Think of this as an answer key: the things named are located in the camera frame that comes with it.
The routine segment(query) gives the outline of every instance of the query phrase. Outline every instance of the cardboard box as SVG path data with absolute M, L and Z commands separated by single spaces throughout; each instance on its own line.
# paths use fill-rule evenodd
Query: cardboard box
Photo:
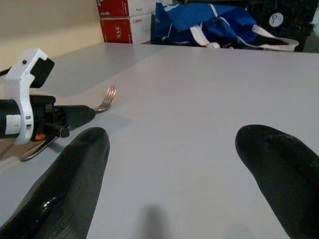
M 144 43 L 151 40 L 152 14 L 120 18 L 102 18 L 105 42 Z
M 172 0 L 97 0 L 100 17 L 138 16 L 155 12 L 156 2 L 172 4 Z

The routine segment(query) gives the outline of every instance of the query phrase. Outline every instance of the white sticker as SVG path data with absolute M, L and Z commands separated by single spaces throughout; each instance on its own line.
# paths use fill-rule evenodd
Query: white sticker
M 269 25 L 272 27 L 280 26 L 281 23 L 284 21 L 284 15 L 282 15 L 280 12 L 274 13 L 269 18 Z
M 98 6 L 102 5 L 103 0 L 98 0 Z
M 20 115 L 7 115 L 5 134 L 20 133 L 21 130 L 21 116 Z

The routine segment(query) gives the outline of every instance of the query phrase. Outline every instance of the silver fork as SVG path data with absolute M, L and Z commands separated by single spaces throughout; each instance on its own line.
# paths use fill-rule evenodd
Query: silver fork
M 117 86 L 110 86 L 108 88 L 108 91 L 106 92 L 106 95 L 102 101 L 102 103 L 94 108 L 95 113 L 99 114 L 102 112 L 107 111 L 111 106 L 114 101 L 115 95 L 117 92 Z M 51 143 L 55 142 L 59 137 L 52 137 L 51 139 L 44 140 L 40 144 L 36 145 L 32 149 L 28 150 L 26 153 L 24 153 L 19 160 L 21 162 L 28 161 L 34 157 L 36 157 L 38 154 L 40 154 L 42 151 L 44 151 Z

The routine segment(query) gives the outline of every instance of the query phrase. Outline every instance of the white plastic bracket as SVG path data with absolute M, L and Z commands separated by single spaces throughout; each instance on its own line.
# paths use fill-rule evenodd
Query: white plastic bracket
M 5 98 L 15 100 L 21 115 L 21 129 L 15 144 L 29 142 L 33 133 L 33 112 L 30 103 L 30 86 L 35 76 L 30 73 L 38 59 L 47 59 L 39 48 L 31 48 L 21 53 L 16 63 L 5 76 Z

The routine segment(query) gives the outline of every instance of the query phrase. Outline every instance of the orange part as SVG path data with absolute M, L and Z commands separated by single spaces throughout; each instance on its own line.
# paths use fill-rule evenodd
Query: orange part
M 40 133 L 40 134 L 37 134 L 35 136 L 36 141 L 40 141 L 40 140 L 44 140 L 44 139 L 45 139 L 45 134 Z

